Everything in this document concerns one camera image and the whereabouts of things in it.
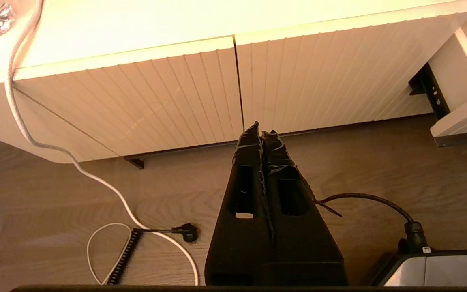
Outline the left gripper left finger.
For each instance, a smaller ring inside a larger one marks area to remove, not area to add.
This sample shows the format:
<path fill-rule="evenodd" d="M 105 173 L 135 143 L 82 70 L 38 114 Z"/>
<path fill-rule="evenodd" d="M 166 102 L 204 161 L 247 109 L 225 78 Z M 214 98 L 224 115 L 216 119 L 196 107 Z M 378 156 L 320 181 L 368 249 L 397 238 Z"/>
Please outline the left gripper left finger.
<path fill-rule="evenodd" d="M 263 146 L 254 122 L 239 137 L 205 262 L 208 286 L 251 286 L 271 256 Z"/>

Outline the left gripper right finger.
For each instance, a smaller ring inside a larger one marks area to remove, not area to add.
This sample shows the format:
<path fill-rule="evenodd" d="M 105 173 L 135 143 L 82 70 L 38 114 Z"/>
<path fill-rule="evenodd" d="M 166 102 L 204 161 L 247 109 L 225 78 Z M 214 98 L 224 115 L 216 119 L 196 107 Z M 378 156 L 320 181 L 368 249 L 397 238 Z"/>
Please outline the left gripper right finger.
<path fill-rule="evenodd" d="M 346 286 L 343 255 L 319 213 L 313 191 L 275 131 L 263 132 L 263 169 L 272 225 L 272 286 Z"/>

